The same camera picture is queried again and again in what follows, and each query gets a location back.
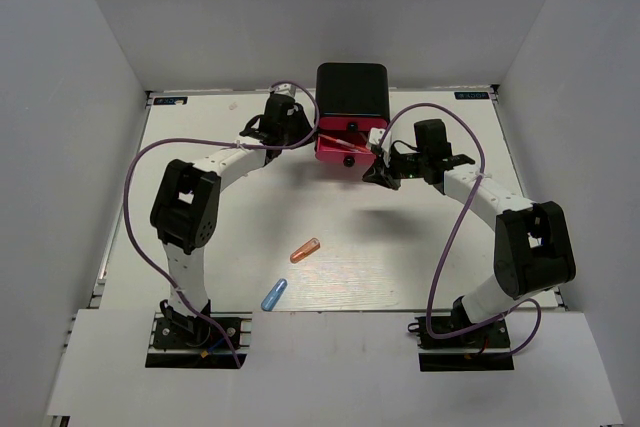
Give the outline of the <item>pink drawer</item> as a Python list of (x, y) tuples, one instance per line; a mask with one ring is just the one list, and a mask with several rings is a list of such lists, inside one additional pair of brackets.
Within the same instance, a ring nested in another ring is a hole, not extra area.
[[(322, 131), (319, 134), (325, 134), (367, 147), (365, 134), (362, 132)], [(371, 151), (367, 153), (353, 151), (321, 139), (319, 138), (319, 134), (316, 137), (314, 147), (315, 159), (330, 167), (346, 168), (353, 172), (359, 170), (360, 173), (363, 174), (375, 159)]]
[(321, 117), (320, 131), (364, 132), (371, 129), (385, 129), (389, 120), (382, 117), (329, 116)]

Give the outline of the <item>orange double-ended marker pen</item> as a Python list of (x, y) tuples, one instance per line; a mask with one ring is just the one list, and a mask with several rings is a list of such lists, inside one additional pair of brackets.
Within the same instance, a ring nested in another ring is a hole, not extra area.
[(359, 152), (364, 152), (364, 153), (370, 152), (369, 148), (367, 148), (367, 147), (356, 145), (356, 144), (353, 144), (353, 143), (348, 142), (346, 140), (334, 138), (334, 137), (331, 137), (331, 136), (328, 136), (328, 135), (325, 135), (325, 134), (319, 134), (319, 138), (324, 139), (324, 140), (326, 140), (328, 142), (331, 142), (333, 144), (345, 147), (347, 149), (353, 150), (353, 151), (359, 151)]

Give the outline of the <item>orange translucent correction tape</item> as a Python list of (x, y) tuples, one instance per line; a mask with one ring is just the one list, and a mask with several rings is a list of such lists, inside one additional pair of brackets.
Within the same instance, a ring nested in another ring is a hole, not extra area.
[(320, 241), (317, 238), (311, 238), (302, 246), (297, 248), (294, 252), (292, 252), (289, 260), (292, 264), (297, 264), (316, 252), (320, 247)]

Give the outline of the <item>blue translucent correction tape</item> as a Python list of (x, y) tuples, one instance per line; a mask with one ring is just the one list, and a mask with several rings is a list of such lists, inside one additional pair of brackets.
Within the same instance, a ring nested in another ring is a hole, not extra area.
[(266, 312), (271, 312), (278, 304), (287, 286), (288, 282), (286, 279), (279, 279), (261, 302), (261, 309)]

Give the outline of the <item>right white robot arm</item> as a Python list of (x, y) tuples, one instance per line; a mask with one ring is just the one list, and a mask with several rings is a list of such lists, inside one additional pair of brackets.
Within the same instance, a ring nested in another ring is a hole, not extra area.
[(480, 286), (453, 303), (447, 337), (472, 346), (488, 324), (540, 292), (571, 282), (576, 264), (563, 209), (512, 193), (465, 154), (455, 155), (440, 119), (415, 123), (416, 147), (401, 153), (380, 128), (367, 146), (375, 156), (363, 179), (392, 190), (404, 179), (423, 179), (460, 202), (494, 233), (493, 272)]

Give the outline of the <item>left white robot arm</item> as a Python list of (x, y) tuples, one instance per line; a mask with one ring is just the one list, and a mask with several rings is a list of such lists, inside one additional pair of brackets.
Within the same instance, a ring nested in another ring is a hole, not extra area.
[(202, 345), (211, 334), (204, 248), (216, 229), (221, 193), (268, 165), (284, 147), (309, 143), (311, 135), (312, 126), (294, 97), (272, 92), (264, 112), (246, 124), (235, 144), (195, 162), (176, 159), (167, 165), (150, 221), (176, 283), (161, 311), (188, 345)]

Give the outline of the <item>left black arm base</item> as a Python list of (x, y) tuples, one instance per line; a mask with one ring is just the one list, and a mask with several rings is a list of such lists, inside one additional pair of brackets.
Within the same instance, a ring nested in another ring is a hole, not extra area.
[(219, 329), (199, 317), (176, 314), (168, 301), (155, 313), (145, 367), (160, 369), (228, 370), (240, 368), (251, 341), (250, 314), (222, 313), (212, 319), (220, 325), (235, 352)]

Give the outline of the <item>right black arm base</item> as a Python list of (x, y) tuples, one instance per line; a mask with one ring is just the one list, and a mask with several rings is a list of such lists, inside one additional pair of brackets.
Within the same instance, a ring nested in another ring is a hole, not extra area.
[(426, 330), (426, 318), (416, 317), (407, 326), (418, 344), (421, 372), (512, 371), (511, 341), (504, 320), (459, 337), (435, 339)]

